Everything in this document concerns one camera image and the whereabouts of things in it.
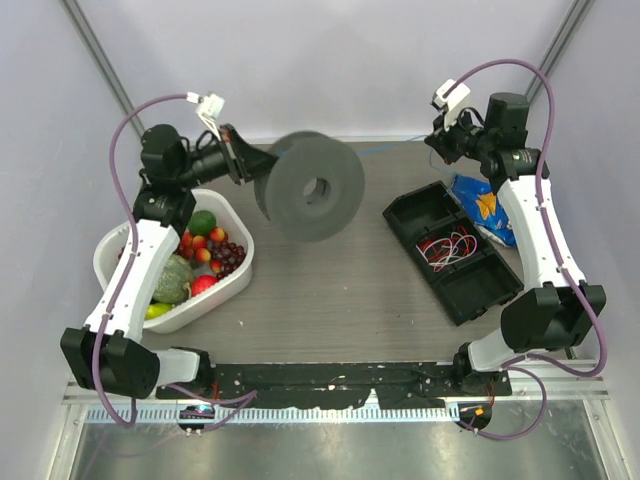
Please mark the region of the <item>grey perforated cable spool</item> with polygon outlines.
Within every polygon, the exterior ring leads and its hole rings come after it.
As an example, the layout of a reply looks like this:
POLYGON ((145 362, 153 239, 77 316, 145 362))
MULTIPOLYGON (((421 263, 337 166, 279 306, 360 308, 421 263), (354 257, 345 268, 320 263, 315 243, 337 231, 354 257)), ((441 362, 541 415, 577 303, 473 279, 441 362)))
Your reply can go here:
POLYGON ((299 131, 277 140, 268 152, 277 161, 254 181, 254 195, 263 215, 287 239, 323 241, 351 222, 364 197, 365 174, 349 145, 299 131))

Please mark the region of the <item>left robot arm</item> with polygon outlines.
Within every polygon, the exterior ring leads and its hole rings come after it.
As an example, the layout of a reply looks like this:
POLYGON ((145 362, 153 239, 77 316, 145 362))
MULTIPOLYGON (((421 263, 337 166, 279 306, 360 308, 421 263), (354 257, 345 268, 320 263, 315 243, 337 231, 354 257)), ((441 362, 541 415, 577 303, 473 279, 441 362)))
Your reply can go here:
POLYGON ((192 348, 146 349, 140 343, 144 317, 195 209, 193 188, 222 176, 238 184, 252 181, 267 174, 276 160, 245 142, 230 124, 195 149, 168 124, 144 133, 140 174, 145 182, 130 215, 122 257, 84 325, 66 329, 60 340, 80 387, 134 399, 172 384, 193 399, 211 391, 208 354, 192 348))

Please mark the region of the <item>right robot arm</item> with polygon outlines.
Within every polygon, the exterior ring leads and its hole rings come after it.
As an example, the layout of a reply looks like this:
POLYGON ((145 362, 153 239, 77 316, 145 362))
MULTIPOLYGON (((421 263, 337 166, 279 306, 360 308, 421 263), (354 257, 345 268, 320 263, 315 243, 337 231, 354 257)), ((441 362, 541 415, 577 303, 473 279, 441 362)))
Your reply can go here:
POLYGON ((542 153, 529 148, 529 103, 515 93, 490 96, 485 116, 465 85, 443 85, 432 97, 438 115, 425 139, 445 163, 476 160, 505 210, 524 273, 524 292, 501 313, 500 326, 460 347, 451 380, 472 395, 500 369, 580 345, 606 304, 602 286, 578 267, 555 213, 542 153))

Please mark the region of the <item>white plastic fruit basket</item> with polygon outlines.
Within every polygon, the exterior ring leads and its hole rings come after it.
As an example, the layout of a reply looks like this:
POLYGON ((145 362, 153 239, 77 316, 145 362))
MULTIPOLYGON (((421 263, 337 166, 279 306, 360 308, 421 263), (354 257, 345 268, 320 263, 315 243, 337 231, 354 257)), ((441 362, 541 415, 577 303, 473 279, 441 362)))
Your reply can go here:
MULTIPOLYGON (((193 194, 196 199, 195 210, 211 211, 216 216, 217 224, 229 234, 230 240, 245 248, 246 259, 234 273, 202 294, 176 306, 165 315, 153 320, 145 320, 143 323, 145 331, 158 334, 172 333, 240 293, 251 280, 255 245, 252 235, 241 218, 220 193, 208 189, 195 189, 193 194)), ((128 221, 113 228, 95 248, 93 269, 103 290, 107 288, 116 270, 119 262, 117 255, 126 243, 128 229, 128 221)))

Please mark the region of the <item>blue Doritos chip bag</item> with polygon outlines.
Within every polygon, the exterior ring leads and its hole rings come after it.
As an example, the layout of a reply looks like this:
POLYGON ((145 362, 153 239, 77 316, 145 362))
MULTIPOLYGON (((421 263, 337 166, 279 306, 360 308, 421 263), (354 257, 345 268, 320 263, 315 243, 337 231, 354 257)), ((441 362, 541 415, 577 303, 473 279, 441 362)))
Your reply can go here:
POLYGON ((450 192, 490 239, 508 248, 517 247, 508 215, 488 182, 455 174, 450 192))

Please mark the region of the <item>green lime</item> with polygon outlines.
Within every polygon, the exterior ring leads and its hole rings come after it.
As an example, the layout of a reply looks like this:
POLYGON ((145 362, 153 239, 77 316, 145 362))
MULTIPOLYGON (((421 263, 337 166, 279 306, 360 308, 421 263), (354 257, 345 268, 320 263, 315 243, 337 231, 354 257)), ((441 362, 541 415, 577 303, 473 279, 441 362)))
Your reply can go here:
POLYGON ((198 210, 191 216, 187 228, 194 236, 208 237, 216 226, 217 219, 211 211, 198 210))

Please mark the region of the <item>small peach fruits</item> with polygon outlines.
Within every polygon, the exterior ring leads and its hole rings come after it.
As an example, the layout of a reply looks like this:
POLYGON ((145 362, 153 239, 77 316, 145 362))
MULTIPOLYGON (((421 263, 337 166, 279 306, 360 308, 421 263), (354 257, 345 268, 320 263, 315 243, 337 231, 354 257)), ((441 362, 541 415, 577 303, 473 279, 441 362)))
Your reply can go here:
POLYGON ((228 239, 228 233, 221 227, 215 227, 207 235, 195 235, 187 231, 183 234, 176 253, 193 269, 208 266, 214 274, 219 274, 223 263, 216 255, 228 239))

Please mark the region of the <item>red apple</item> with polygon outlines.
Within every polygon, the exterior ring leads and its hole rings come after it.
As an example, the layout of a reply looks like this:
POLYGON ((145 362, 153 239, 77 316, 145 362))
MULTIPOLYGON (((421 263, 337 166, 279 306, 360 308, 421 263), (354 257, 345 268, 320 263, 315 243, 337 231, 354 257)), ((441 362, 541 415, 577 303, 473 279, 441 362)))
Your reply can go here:
POLYGON ((191 284, 191 296, 195 297, 218 283, 218 278, 213 275, 201 275, 191 284))

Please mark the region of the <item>black compartment tray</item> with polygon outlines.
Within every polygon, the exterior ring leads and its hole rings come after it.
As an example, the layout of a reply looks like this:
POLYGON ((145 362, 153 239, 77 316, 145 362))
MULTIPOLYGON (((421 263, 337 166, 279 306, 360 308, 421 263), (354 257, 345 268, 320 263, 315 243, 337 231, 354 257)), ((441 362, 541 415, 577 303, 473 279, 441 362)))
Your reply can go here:
POLYGON ((383 218, 454 325, 479 318, 523 290, 443 182, 397 197, 383 218))

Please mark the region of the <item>green striped melon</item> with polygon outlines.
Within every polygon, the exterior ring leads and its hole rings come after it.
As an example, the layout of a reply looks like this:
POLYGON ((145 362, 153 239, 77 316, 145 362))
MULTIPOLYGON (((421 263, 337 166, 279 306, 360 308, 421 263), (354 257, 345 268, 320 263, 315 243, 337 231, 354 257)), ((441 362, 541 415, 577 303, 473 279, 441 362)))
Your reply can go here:
POLYGON ((156 303, 177 305, 189 298, 195 277, 189 262, 172 254, 161 272, 152 300, 156 303))

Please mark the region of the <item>yellow green fruit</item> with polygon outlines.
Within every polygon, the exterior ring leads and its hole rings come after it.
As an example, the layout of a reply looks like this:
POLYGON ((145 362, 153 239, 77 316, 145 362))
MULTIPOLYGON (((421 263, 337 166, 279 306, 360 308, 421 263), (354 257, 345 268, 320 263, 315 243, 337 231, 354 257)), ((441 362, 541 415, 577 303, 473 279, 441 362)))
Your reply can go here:
POLYGON ((153 320, 170 312, 174 306, 170 303, 151 303, 146 311, 145 320, 153 320))

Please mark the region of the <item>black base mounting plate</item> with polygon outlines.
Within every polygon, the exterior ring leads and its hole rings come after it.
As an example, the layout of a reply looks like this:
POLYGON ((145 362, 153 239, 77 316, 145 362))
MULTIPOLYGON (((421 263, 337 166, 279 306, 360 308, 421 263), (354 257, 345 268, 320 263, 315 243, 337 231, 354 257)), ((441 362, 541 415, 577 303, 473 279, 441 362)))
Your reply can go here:
POLYGON ((445 397, 504 397, 512 394, 506 373, 465 373, 433 362, 217 364, 196 380, 160 387, 160 399, 195 394, 221 405, 246 396, 261 409, 358 409, 374 393, 384 409, 441 406, 445 397))

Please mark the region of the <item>aluminium frame post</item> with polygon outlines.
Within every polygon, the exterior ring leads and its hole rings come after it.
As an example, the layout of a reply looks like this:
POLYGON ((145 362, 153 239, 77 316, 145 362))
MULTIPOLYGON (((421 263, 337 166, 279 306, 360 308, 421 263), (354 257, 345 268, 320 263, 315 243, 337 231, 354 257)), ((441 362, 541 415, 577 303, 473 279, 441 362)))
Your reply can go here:
POLYGON ((130 114, 134 109, 134 104, 88 17, 84 13, 80 2, 77 0, 59 0, 58 3, 62 7, 81 43, 87 50, 99 76, 105 83, 117 106, 123 114, 130 114))
POLYGON ((509 105, 514 106, 514 112, 509 114, 517 122, 514 127, 509 126, 507 135, 514 134, 514 146, 527 148, 527 121, 529 110, 541 91, 549 85, 550 75, 558 66, 560 59, 567 50, 572 38, 581 26, 591 9, 593 1, 572 1, 564 19, 537 65, 524 60, 511 59, 509 66, 518 67, 528 75, 528 85, 525 89, 510 89, 509 105))

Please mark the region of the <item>left aluminium frame post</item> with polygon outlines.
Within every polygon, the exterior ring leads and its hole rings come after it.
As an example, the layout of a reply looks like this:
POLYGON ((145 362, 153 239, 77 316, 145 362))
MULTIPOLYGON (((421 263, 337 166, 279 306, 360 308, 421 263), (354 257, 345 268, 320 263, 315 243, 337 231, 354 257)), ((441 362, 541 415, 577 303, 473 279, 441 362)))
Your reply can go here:
POLYGON ((62 7, 81 43, 87 50, 99 76, 105 83, 117 106, 123 114, 130 114, 134 109, 134 104, 88 17, 84 13, 80 2, 77 0, 59 0, 58 3, 62 7))

